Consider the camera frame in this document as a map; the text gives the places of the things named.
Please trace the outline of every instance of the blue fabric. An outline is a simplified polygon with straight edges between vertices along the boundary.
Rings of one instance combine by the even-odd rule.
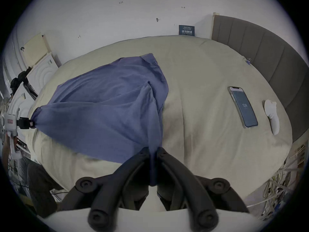
[[[37,108],[36,128],[73,151],[123,163],[162,145],[168,84],[152,53],[120,58],[59,85]]]

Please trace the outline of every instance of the gray pants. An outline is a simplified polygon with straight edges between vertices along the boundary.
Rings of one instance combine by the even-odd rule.
[[[50,190],[62,190],[63,188],[49,176],[43,166],[22,157],[18,160],[18,176],[21,184],[28,186],[28,188],[24,187],[24,190],[31,198],[40,217],[45,218],[57,210],[56,201]]]

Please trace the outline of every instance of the headboard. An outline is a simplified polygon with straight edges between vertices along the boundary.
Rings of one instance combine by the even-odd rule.
[[[211,39],[251,59],[284,106],[296,141],[309,128],[309,68],[301,56],[276,34],[233,17],[215,15]]]

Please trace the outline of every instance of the bed sheet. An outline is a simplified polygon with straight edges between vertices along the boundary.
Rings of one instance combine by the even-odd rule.
[[[33,111],[48,103],[66,80],[121,57],[153,53],[169,86],[163,109],[163,147],[195,175],[224,178],[246,197],[284,162],[292,145],[292,128],[284,107],[264,77],[229,46],[190,36],[159,36],[121,41],[62,65],[42,89]],[[243,128],[227,90],[241,87],[258,126]],[[263,101],[277,102],[280,132],[274,136]],[[84,176],[113,173],[119,163],[75,153],[30,129],[26,142],[46,171],[66,190]]]

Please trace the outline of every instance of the person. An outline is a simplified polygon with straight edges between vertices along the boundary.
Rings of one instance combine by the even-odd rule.
[[[17,144],[17,137],[14,137],[14,146]],[[5,135],[5,141],[1,154],[2,165],[8,174],[8,158],[10,154],[10,138]],[[50,190],[62,190],[46,172],[42,165],[31,161],[27,157],[18,160],[18,178],[26,195],[32,200],[37,215],[46,218],[57,210],[57,203]]]

